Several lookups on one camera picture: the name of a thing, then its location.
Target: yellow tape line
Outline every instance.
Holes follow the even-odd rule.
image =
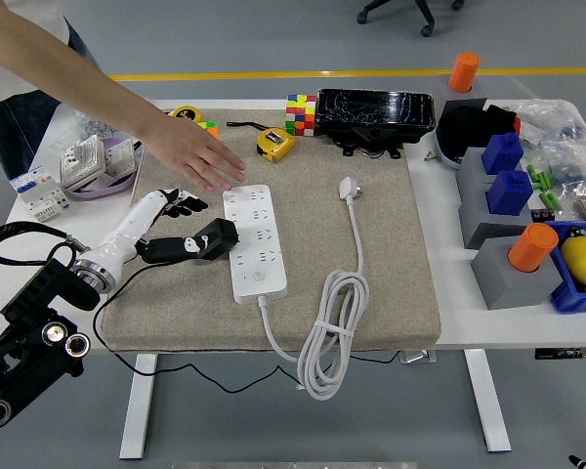
[[[432,76],[451,73],[451,68],[394,70],[222,71],[202,73],[139,73],[109,75],[115,81],[272,80],[282,78],[361,78]],[[586,75],[585,67],[481,68],[478,75]]]

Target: white table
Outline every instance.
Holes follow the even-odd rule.
[[[191,101],[198,108],[284,109],[285,101]],[[510,105],[512,102],[494,102]],[[185,101],[158,101],[164,109],[187,104]],[[63,149],[55,145],[68,129],[75,113],[61,106],[35,157],[35,165],[43,164],[58,179],[59,161]],[[417,208],[430,267],[439,303],[442,333],[438,349],[465,350],[472,383],[481,411],[484,434],[489,450],[509,450],[503,417],[494,392],[494,385],[485,358],[485,348],[586,347],[586,313],[559,315],[551,304],[489,311],[481,297],[470,262],[477,251],[464,249],[458,208],[460,198],[455,172],[439,161],[425,161],[428,151],[436,151],[434,133],[417,145],[406,146],[406,157],[415,191]],[[127,211],[131,194],[125,192],[107,199],[73,202],[68,212],[48,222],[48,225],[76,236],[90,246],[97,246],[114,224]],[[8,221],[31,220],[32,217],[17,200]],[[56,243],[51,236],[27,234],[25,242],[10,239],[0,252],[7,257],[43,259]],[[34,268],[0,265],[0,310],[34,274]],[[102,351],[91,327],[91,313],[81,312],[57,299],[51,307],[78,324],[79,330],[92,338],[92,350]],[[0,333],[7,322],[0,315]],[[155,368],[155,356],[141,355],[138,365]],[[136,377],[125,438],[133,443],[121,457],[138,457],[143,451],[151,379]]]

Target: gray floor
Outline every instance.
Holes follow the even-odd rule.
[[[364,1],[63,0],[65,15],[109,74],[451,68],[471,50],[482,68],[586,66],[586,0],[431,0],[430,38],[414,2],[358,25]],[[564,99],[586,120],[586,74],[484,75],[493,99]],[[430,78],[126,83],[158,99],[283,99],[321,87],[430,92]],[[0,178],[0,224],[13,194]],[[374,354],[389,358],[391,354]],[[464,358],[404,366],[352,361],[339,394],[316,403],[279,373],[228,395],[192,370],[157,379],[146,455],[118,461],[130,372],[89,357],[0,430],[0,467],[171,467],[177,460],[415,461],[422,468],[566,468],[586,459],[586,360],[543,362],[532,350],[488,351],[512,452],[489,454]],[[273,354],[166,357],[193,361],[229,388],[270,372]]]

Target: orange cap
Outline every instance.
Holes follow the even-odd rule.
[[[473,52],[461,52],[458,54],[456,64],[449,77],[449,88],[456,93],[469,93],[476,73],[480,66],[480,56]]]
[[[557,245],[556,230],[544,223],[532,223],[508,252],[508,261],[518,271],[534,272]]]

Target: person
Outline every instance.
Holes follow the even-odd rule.
[[[223,142],[114,82],[88,55],[58,0],[0,0],[0,161],[10,179],[29,169],[61,102],[139,139],[204,191],[245,181],[245,163]]]

